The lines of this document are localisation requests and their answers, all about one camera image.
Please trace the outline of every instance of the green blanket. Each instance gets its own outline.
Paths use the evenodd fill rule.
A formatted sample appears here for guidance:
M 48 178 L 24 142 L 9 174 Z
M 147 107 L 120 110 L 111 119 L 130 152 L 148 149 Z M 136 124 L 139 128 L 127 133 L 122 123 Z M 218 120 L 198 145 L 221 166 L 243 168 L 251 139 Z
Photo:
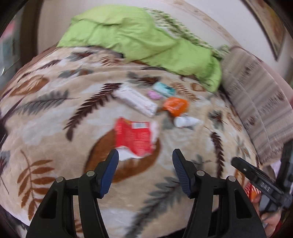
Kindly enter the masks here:
M 122 5 L 95 7 L 75 16 L 58 47 L 98 45 L 180 75 L 195 75 L 215 92 L 221 81 L 219 61 L 209 49 L 175 38 L 156 27 L 142 8 Z

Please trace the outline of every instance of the striped pillow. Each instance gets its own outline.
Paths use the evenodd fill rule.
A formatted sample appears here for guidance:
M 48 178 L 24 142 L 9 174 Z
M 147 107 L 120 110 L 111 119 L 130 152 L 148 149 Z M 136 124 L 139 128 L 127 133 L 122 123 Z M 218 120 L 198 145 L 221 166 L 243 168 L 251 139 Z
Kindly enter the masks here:
M 293 138 L 293 109 L 259 60 L 234 48 L 222 61 L 222 84 L 252 140 L 261 164 L 281 158 Z

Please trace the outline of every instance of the orange object in hand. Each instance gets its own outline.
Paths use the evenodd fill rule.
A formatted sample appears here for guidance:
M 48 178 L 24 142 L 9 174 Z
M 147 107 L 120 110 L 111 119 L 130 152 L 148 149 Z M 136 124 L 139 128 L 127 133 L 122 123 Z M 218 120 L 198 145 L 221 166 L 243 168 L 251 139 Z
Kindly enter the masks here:
M 178 117 L 180 114 L 187 111 L 188 101 L 181 98 L 168 98 L 164 104 L 163 109 L 168 110 L 172 116 Z

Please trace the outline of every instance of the human hand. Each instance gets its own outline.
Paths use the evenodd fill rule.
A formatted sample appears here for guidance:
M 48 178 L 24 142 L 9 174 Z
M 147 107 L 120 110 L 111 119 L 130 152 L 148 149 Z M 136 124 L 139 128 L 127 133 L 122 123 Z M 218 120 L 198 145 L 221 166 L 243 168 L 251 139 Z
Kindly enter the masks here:
M 255 199 L 253 200 L 253 206 L 258 214 L 258 216 L 260 215 L 259 214 L 259 202 L 260 202 L 260 197 L 261 197 L 261 194 L 258 194 Z M 274 214 L 273 216 L 271 216 L 271 213 L 265 213 L 263 214 L 260 219 L 261 221 L 264 221 L 264 223 L 267 223 L 268 225 L 265 227 L 265 234 L 267 235 L 267 237 L 270 237 L 275 229 L 276 229 L 276 226 L 278 225 L 280 219 L 281 219 L 281 210 L 279 210 L 276 214 Z

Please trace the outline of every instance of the white wall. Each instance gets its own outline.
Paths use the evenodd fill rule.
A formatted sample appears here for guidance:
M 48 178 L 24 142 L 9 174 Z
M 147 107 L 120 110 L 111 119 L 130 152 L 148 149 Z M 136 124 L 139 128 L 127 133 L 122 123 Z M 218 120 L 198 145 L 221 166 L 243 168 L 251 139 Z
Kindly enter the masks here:
M 150 7 L 172 14 L 189 29 L 219 47 L 228 42 L 199 19 L 170 5 L 172 0 L 45 0 L 40 16 L 38 49 L 39 52 L 60 40 L 69 26 L 71 17 L 94 6 L 102 4 L 126 4 L 139 7 Z M 242 47 L 265 61 L 283 78 L 292 65 L 293 40 L 287 33 L 281 55 L 275 61 L 268 40 L 256 19 L 246 8 L 242 0 L 185 0 L 199 8 L 223 26 Z

